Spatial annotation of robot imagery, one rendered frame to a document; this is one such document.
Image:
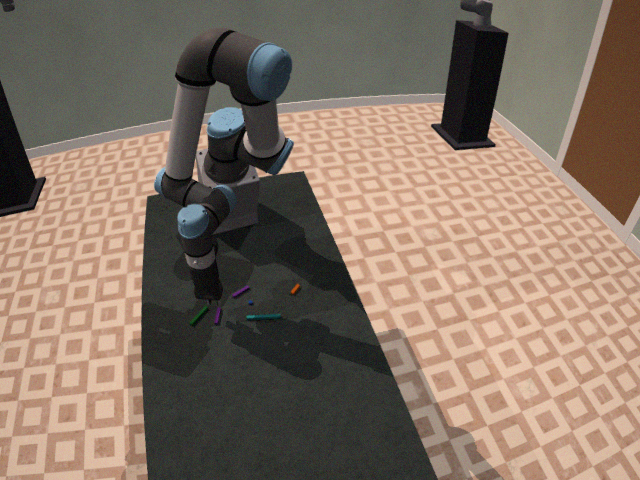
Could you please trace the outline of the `turquoise rod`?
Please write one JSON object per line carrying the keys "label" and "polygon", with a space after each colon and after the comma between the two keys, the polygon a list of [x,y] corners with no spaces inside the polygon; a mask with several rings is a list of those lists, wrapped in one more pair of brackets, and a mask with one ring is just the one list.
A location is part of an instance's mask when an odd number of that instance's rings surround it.
{"label": "turquoise rod", "polygon": [[247,316],[247,320],[265,320],[265,319],[281,319],[281,316],[280,316],[280,314],[249,315],[249,316]]}

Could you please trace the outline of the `dark green rod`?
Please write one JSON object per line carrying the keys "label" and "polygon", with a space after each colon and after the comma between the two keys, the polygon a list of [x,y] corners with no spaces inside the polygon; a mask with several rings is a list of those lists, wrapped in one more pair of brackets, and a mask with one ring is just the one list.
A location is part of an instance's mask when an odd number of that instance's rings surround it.
{"label": "dark green rod", "polygon": [[208,310],[208,307],[205,306],[190,322],[190,325],[193,326],[201,317],[202,315]]}

